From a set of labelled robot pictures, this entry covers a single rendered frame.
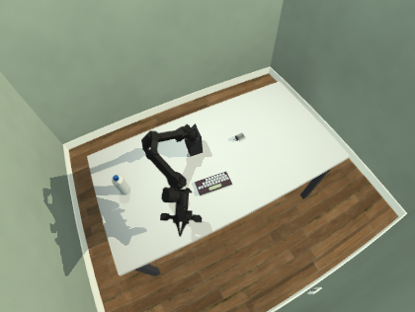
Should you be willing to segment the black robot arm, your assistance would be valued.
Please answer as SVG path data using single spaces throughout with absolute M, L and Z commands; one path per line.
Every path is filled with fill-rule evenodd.
M 191 142 L 198 137 L 195 128 L 191 128 L 188 124 L 181 126 L 176 130 L 160 132 L 157 136 L 157 131 L 150 130 L 142 139 L 142 149 L 145 152 L 145 156 L 150 160 L 158 170 L 166 177 L 170 188 L 162 189 L 161 199 L 163 202 L 189 202 L 189 193 L 192 193 L 190 188 L 181 190 L 186 184 L 186 178 L 179 172 L 174 171 L 169 164 L 159 155 L 158 139 L 159 142 L 175 139 L 177 142 L 182 141 L 185 137 L 190 139 Z M 160 138 L 159 138 L 160 135 Z M 185 135 L 185 136 L 184 136 Z M 148 152 L 150 150 L 150 152 Z M 181 177 L 181 178 L 180 178 Z M 193 218 L 193 212 L 188 208 L 180 209 L 180 206 L 176 209 L 177 222 L 188 222 L 188 219 Z M 178 216 L 177 216 L 178 211 Z

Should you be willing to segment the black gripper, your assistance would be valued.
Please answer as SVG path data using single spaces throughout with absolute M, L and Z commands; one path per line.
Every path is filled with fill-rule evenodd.
M 177 207 L 180 206 L 180 209 L 184 209 L 188 207 L 188 203 L 180 203 L 180 202 L 176 202 Z M 178 229 L 178 233 L 179 233 L 179 237 L 182 236 L 183 230 L 185 228 L 185 226 L 187 224 L 189 224 L 190 220 L 194 220 L 195 222 L 202 222 L 202 217 L 200 215 L 194 215 L 194 218 L 188 219 L 188 222 L 182 222 L 182 226 L 181 226 L 181 232 L 180 232 L 180 222 L 177 222 L 177 218 L 176 218 L 176 209 L 175 209 L 175 215 L 167 215 L 169 213 L 161 213 L 160 215 L 160 220 L 163 221 L 167 221 L 169 219 L 173 219 L 173 223 L 176 224 L 177 229 Z

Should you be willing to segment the white bottle with blue cap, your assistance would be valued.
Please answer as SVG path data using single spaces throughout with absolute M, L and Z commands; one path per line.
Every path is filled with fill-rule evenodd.
M 122 195 L 127 195 L 130 192 L 130 186 L 124 181 L 121 175 L 114 175 L 112 183 L 117 185 L 116 188 L 121 192 Z

